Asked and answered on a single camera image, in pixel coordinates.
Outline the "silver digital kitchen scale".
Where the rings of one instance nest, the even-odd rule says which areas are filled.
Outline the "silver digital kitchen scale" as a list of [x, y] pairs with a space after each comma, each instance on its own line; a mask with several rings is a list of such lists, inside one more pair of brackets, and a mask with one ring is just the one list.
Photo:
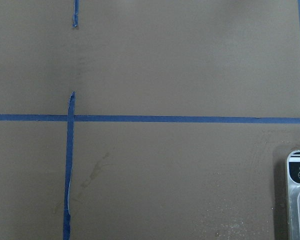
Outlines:
[[300, 240], [300, 150], [288, 155], [285, 167], [288, 238]]

